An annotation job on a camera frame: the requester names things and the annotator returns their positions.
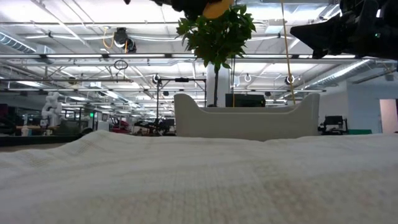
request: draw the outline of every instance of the pillar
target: pillar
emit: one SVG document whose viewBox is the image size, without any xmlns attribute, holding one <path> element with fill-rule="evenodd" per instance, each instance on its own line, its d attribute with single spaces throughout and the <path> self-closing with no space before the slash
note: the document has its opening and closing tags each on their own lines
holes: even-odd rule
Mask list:
<svg viewBox="0 0 398 224">
<path fill-rule="evenodd" d="M 207 66 L 207 105 L 214 104 L 214 87 L 215 87 L 215 76 L 214 65 L 209 64 Z M 221 67 L 218 72 L 218 88 L 217 88 L 217 107 L 225 107 L 225 94 L 230 93 L 231 89 L 231 75 L 230 70 Z"/>
</svg>

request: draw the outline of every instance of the potted plant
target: potted plant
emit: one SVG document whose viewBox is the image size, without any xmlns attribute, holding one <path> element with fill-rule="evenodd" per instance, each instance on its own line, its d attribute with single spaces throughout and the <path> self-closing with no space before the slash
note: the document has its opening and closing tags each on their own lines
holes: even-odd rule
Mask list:
<svg viewBox="0 0 398 224">
<path fill-rule="evenodd" d="M 216 19 L 199 16 L 195 21 L 179 20 L 177 34 L 182 37 L 182 44 L 187 40 L 185 50 L 193 50 L 197 59 L 203 59 L 205 67 L 209 63 L 215 67 L 214 106 L 217 106 L 218 71 L 221 66 L 231 69 L 227 59 L 243 57 L 243 47 L 252 31 L 256 27 L 251 14 L 246 13 L 246 5 L 231 6 Z"/>
</svg>

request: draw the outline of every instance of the plant stem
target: plant stem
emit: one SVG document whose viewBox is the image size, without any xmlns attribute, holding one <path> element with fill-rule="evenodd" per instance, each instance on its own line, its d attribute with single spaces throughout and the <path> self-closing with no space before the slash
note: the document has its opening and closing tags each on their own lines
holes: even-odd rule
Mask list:
<svg viewBox="0 0 398 224">
<path fill-rule="evenodd" d="M 216 71 L 215 75 L 215 82 L 214 82 L 214 107 L 217 107 L 217 89 L 218 89 L 218 71 Z"/>
</svg>

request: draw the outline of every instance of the doorway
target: doorway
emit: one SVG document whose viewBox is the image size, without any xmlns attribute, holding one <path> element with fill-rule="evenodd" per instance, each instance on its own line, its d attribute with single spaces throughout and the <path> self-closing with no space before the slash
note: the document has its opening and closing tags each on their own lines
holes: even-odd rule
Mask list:
<svg viewBox="0 0 398 224">
<path fill-rule="evenodd" d="M 398 100 L 380 100 L 381 124 L 383 134 L 398 131 Z"/>
</svg>

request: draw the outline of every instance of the white textured cloth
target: white textured cloth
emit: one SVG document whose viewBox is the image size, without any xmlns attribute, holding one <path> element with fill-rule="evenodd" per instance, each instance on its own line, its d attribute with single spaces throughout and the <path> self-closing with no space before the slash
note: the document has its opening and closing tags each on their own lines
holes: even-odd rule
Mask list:
<svg viewBox="0 0 398 224">
<path fill-rule="evenodd" d="M 398 134 L 256 142 L 98 131 L 1 153 L 0 223 L 397 224 Z"/>
</svg>

